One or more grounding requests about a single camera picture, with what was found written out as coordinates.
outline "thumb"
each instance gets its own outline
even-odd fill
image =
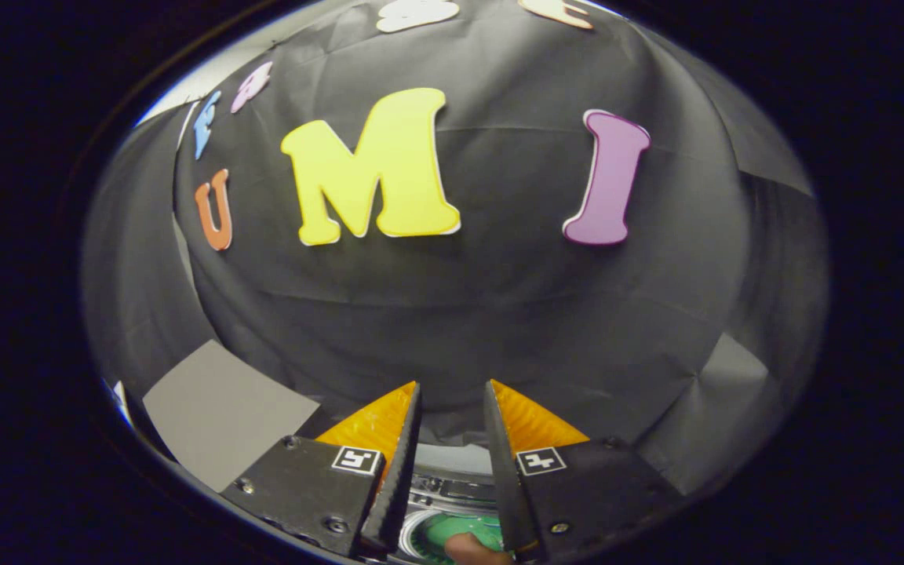
[[[469,532],[456,534],[445,542],[445,553],[456,565],[513,565],[512,556],[491,551]]]

